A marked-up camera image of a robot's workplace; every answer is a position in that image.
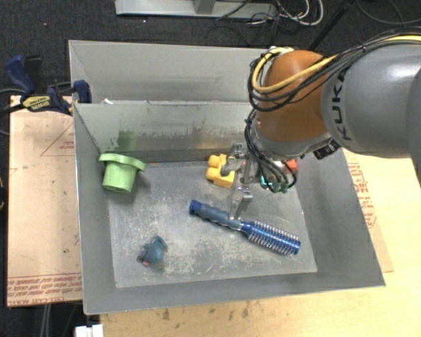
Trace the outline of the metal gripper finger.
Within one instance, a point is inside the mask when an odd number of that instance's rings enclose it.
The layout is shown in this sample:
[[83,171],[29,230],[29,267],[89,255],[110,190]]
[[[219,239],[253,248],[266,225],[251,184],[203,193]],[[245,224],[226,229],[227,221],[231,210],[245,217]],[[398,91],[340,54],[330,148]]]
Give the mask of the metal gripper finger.
[[238,171],[243,164],[244,158],[244,144],[234,143],[226,156],[226,162],[221,167],[220,174],[228,176],[232,171]]
[[253,193],[249,186],[239,186],[235,189],[229,210],[232,220],[239,219],[242,210],[253,200]]

